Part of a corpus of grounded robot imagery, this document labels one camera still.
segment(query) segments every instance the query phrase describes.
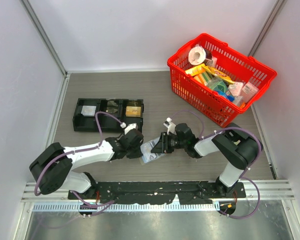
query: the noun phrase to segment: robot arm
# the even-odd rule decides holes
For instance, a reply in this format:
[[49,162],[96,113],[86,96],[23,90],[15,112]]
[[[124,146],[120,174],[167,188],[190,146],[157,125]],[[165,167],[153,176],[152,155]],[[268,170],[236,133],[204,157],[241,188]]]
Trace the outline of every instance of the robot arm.
[[44,172],[39,183],[41,193],[46,195],[63,189],[76,191],[87,198],[92,196],[95,193],[95,180],[87,172],[76,173],[72,170],[95,162],[122,159],[125,156],[141,157],[140,146],[144,136],[137,128],[135,123],[129,124],[122,135],[108,137],[101,144],[80,147],[62,147],[58,142],[51,144],[29,167],[34,179],[38,181],[47,164],[55,157],[64,155]]
[[161,133],[152,153],[168,154],[174,149],[183,148],[192,158],[201,158],[218,151],[225,156],[229,162],[216,179],[217,191],[222,196],[232,194],[244,170],[256,159],[259,151],[263,150],[262,143],[255,136],[247,134],[246,130],[241,130],[234,123],[230,123],[225,131],[221,130],[204,139],[196,138],[185,123],[175,125],[168,118],[164,125],[168,131]]

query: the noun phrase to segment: black mounting plate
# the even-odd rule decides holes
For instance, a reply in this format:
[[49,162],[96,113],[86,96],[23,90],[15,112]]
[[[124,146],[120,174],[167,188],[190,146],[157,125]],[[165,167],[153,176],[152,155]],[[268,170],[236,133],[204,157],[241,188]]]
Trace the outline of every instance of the black mounting plate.
[[[234,191],[237,198],[245,198],[244,184],[238,182]],[[98,182],[95,195],[99,192],[100,202],[114,200],[116,204],[170,204],[177,195],[181,205],[211,204],[213,199],[234,198],[231,193],[221,196],[215,182],[208,181],[121,181]],[[71,192],[70,200],[77,199]]]

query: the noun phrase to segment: tape roll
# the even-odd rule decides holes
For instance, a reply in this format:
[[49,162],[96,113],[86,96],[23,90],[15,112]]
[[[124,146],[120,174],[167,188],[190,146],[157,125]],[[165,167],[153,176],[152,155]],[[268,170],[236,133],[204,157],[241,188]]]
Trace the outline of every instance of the tape roll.
[[204,49],[202,46],[195,46],[188,54],[189,63],[192,65],[200,65],[211,61],[212,54],[210,51]]

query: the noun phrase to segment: black tray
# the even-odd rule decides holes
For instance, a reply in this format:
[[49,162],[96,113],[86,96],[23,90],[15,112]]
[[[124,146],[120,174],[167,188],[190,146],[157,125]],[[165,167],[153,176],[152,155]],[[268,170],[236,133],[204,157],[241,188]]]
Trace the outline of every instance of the black tray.
[[[144,124],[143,112],[144,112],[144,100],[143,99],[106,99],[106,98],[79,98],[72,123],[73,130],[75,132],[99,132],[95,116],[84,116],[82,114],[83,106],[95,106],[94,113],[107,110],[108,101],[114,101],[117,105],[117,112],[111,113],[111,115],[118,118],[121,122],[125,122],[128,126],[129,124],[136,123],[138,125],[138,130],[142,132],[142,126]],[[141,107],[140,117],[126,116],[126,108],[128,104],[133,102],[136,106]],[[120,124],[113,118],[99,114],[98,119],[100,122],[101,130],[105,133],[122,133],[123,129]]]

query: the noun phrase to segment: white wall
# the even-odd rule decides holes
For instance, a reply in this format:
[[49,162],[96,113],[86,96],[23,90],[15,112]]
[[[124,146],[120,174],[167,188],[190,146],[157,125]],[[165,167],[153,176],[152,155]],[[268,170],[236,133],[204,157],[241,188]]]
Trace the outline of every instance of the white wall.
[[275,0],[30,0],[68,71],[167,68],[200,33],[247,55]]
[[276,171],[300,206],[300,0],[287,1],[255,57],[278,72],[255,105]]
[[0,240],[11,236],[62,75],[18,0],[0,1]]

